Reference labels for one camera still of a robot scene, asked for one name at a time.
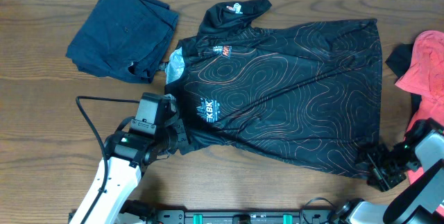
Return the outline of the black garment under red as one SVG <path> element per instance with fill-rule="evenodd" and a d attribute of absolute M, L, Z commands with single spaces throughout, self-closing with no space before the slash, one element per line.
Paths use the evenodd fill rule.
<path fill-rule="evenodd" d="M 413 44 L 399 44 L 386 60 L 386 65 L 396 75 L 401 78 L 408 71 L 413 52 Z M 411 116 L 413 116 L 419 109 L 421 96 L 410 93 L 411 97 Z"/>

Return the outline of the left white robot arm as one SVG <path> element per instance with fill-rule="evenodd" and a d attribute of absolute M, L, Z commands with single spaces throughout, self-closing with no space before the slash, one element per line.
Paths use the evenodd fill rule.
<path fill-rule="evenodd" d="M 70 223 L 129 221 L 123 207 L 140 183 L 146 168 L 183 144 L 188 144 L 182 120 L 155 125 L 132 117 L 124 119 L 102 144 L 103 159 L 94 181 Z"/>

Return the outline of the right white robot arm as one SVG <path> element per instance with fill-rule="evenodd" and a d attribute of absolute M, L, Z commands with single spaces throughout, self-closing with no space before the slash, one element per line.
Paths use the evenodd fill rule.
<path fill-rule="evenodd" d="M 368 165 L 367 185 L 381 192 L 405 180 L 409 186 L 389 205 L 356 198 L 331 215 L 331 223 L 436 224 L 443 222 L 443 126 L 429 118 L 416 121 L 404 141 L 388 149 L 379 144 L 360 152 Z"/>

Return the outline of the red mesh garment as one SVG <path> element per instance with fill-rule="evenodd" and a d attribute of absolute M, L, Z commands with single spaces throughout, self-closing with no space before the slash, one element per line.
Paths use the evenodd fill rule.
<path fill-rule="evenodd" d="M 408 130 L 417 120 L 432 118 L 443 124 L 443 33 L 425 31 L 413 44 L 411 64 L 395 83 L 400 89 L 421 96 Z"/>

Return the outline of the black orange patterned jersey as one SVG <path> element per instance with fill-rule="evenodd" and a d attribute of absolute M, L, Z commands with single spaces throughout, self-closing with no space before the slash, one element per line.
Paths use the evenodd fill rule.
<path fill-rule="evenodd" d="M 382 48 L 375 19 L 258 28 L 269 0 L 209 8 L 166 66 L 189 143 L 234 146 L 306 169 L 367 178 L 379 140 Z"/>

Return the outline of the folded navy blue garment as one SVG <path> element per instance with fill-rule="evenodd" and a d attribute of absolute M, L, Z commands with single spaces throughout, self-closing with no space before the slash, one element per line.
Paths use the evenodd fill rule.
<path fill-rule="evenodd" d="M 159 0 L 98 0 L 66 57 L 93 76 L 151 83 L 178 18 Z"/>

